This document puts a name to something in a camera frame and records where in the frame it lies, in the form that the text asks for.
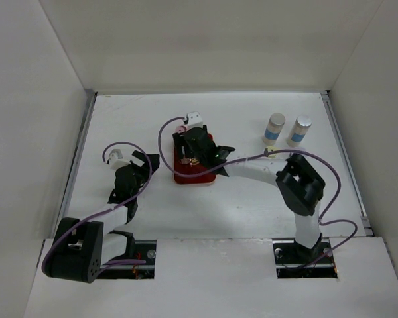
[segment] white cylinder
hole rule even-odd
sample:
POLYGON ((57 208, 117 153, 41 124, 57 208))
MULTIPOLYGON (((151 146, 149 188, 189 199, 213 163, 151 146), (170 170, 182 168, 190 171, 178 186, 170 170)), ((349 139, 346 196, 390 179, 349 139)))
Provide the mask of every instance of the white cylinder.
POLYGON ((291 133, 289 134, 288 139, 286 140, 287 144, 290 147, 299 146, 300 142, 305 137, 306 132, 311 127, 312 120, 310 117, 306 115, 298 116, 295 121, 295 124, 292 127, 291 133))
POLYGON ((286 119, 283 114, 274 113, 271 115, 263 136, 263 142, 267 146, 273 146, 276 143, 285 121, 286 119))
POLYGON ((318 225, 318 210, 314 212, 313 216, 303 217, 295 214, 295 225, 297 227, 295 242, 308 249, 313 248, 321 234, 318 225))

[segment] white table surface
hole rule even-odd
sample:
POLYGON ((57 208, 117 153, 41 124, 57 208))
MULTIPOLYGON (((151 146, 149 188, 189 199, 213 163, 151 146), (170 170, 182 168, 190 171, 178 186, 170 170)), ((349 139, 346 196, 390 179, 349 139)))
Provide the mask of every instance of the white table surface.
MULTIPOLYGON (((343 182, 341 194, 325 217, 351 219, 364 236, 361 210, 344 164, 328 115, 319 93, 203 93, 167 95, 99 96, 76 178, 68 216, 84 217, 102 208, 113 189, 114 171, 101 161, 102 150, 115 141, 134 142, 148 153, 157 153, 157 134, 169 118, 199 111, 217 144, 233 146, 235 155, 262 153, 261 141, 269 116, 280 112, 286 124, 276 146, 286 148, 285 138, 300 114, 313 124, 301 146, 329 161, 343 182)), ((170 125, 163 135, 166 158, 172 162, 170 125)), ((121 146, 128 156, 133 149, 121 146)), ((336 190, 332 173, 322 164, 311 164, 326 180, 324 207, 336 190)), ((251 239, 294 237, 293 213, 285 206, 279 190, 245 178, 218 176, 209 186, 181 186, 171 172, 161 167, 149 189, 139 198, 137 214, 126 231, 136 239, 251 239)), ((322 228, 326 237, 348 236, 349 224, 322 228)))
POLYGON ((277 279, 271 240, 158 240, 153 280, 84 284, 38 270, 25 318, 398 318, 381 238, 353 238, 334 257, 338 279, 277 279))

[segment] purple cable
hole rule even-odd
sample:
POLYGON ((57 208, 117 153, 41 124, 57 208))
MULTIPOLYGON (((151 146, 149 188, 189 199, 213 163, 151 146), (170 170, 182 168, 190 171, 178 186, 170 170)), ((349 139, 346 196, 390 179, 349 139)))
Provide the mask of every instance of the purple cable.
POLYGON ((267 157, 269 154, 282 154, 282 153, 294 153, 294 154, 302 154, 311 158, 314 158, 315 160, 318 160, 319 162, 321 162, 322 164, 324 164, 327 168, 330 169, 330 171, 334 174, 336 181, 338 182, 338 189, 336 190, 335 194, 333 195, 333 198, 329 201, 328 205, 324 208, 323 212, 320 214, 320 216, 318 217, 318 222, 320 223, 320 225, 322 227, 326 226, 326 225, 330 225, 330 224, 334 224, 334 223, 340 223, 340 222, 346 222, 346 223, 351 223, 354 226, 354 231, 352 232, 352 234, 350 236, 348 236, 345 240, 343 240, 342 242, 340 242, 339 244, 333 246, 330 250, 326 251, 325 253, 323 253, 322 255, 320 255, 318 258, 316 258, 315 260, 313 260, 311 263, 309 264, 305 264, 302 266, 299 266, 298 268, 294 268, 294 269, 301 269, 301 268, 305 268, 307 266, 311 266, 316 264, 319 260, 321 260, 322 258, 324 258, 325 256, 329 255, 333 250, 337 249, 339 246, 345 244, 346 242, 348 242, 358 231, 358 226, 355 222, 351 221, 351 220, 345 220, 345 219, 338 219, 338 220, 333 220, 333 221, 329 221, 329 222, 322 222, 322 218, 323 216, 325 216, 325 214, 327 213, 327 211, 329 210, 329 208, 332 206, 333 202, 335 202, 335 200, 338 198, 339 193, 340 193, 340 188, 341 188, 341 181, 340 181, 340 176, 338 174, 338 172, 335 170, 335 168, 333 168, 333 166, 331 164, 329 164, 327 161, 325 161, 324 159, 322 159, 321 157, 315 155, 315 154, 311 154, 307 151, 302 151, 302 150, 293 150, 293 149, 281 149, 281 150, 274 150, 271 152, 268 152, 267 149, 265 149, 263 154, 258 154, 256 156, 251 156, 251 157, 245 157, 245 158, 240 158, 240 159, 235 159, 235 160, 231 160, 231 161, 227 161, 224 162, 223 164, 219 164, 218 166, 215 166, 209 170, 200 172, 199 174, 181 174, 180 172, 175 171, 170 165, 169 163, 166 161, 164 154, 162 152, 162 144, 161 144, 161 137, 162 137, 162 133, 165 129, 166 126, 168 126, 170 123, 172 123, 173 121, 177 121, 179 119, 184 119, 184 117, 175 117, 172 118, 170 120, 168 120, 165 124, 162 125, 161 129, 159 129, 159 134, 158 134, 158 149, 159 149, 159 154, 161 155, 161 160, 164 162, 165 166, 174 174, 176 174, 177 176, 180 177, 184 177, 184 178, 195 178, 195 177, 200 177, 203 176, 205 174, 208 174, 210 172, 213 172, 215 170, 218 170, 224 166, 227 166, 228 164, 236 164, 238 162, 243 162, 243 161, 247 161, 247 160, 255 160, 258 158, 262 158, 262 157, 267 157))
POLYGON ((126 141, 119 141, 119 142, 114 142, 113 144, 110 144, 109 146, 107 146, 105 148, 105 150, 103 151, 103 154, 101 156, 101 158, 103 159, 103 162, 106 162, 106 159, 105 159, 106 151, 109 148, 111 148, 113 146, 116 146, 117 144, 127 144, 129 146, 133 146, 134 148, 139 150, 143 155, 145 155, 145 158, 147 160, 147 164, 149 165, 149 176, 147 178, 147 181, 145 182, 144 186, 140 189, 140 191, 136 195, 130 197, 129 199, 125 200, 124 202, 121 202, 120 204, 116 205, 115 207, 113 207, 111 209, 107 209, 105 211, 94 213, 93 215, 90 215, 89 217, 86 217, 85 219, 82 219, 80 222, 76 223, 70 229, 68 229, 60 238, 58 238, 56 240, 56 242, 52 245, 52 247, 50 247, 50 250, 48 250, 46 256, 44 257, 44 260, 42 261, 42 264, 41 264, 41 270, 42 270, 43 273, 46 273, 46 263, 49 260, 49 258, 51 257, 52 253, 56 250, 56 248, 59 246, 59 244, 62 243, 62 241, 66 237, 68 237, 69 235, 72 234, 73 230, 77 229, 80 225, 83 225, 84 223, 86 223, 86 222, 88 222, 88 221, 90 221, 92 219, 95 219, 96 217, 101 217, 102 215, 108 214, 108 213, 112 212, 114 209, 122 207, 123 205, 129 203, 130 201, 133 201, 136 197, 138 197, 146 189, 147 185, 149 184, 149 181, 152 178, 152 163, 151 163, 151 160, 149 159, 149 157, 147 156, 146 152, 142 148, 137 146, 136 144, 133 144, 131 142, 126 142, 126 141))
POLYGON ((146 264, 145 260, 137 260, 137 259, 128 259, 128 260, 110 260, 109 262, 105 263, 106 267, 100 268, 99 275, 104 271, 110 269, 111 267, 115 266, 122 266, 122 265, 137 265, 137 264, 146 264))

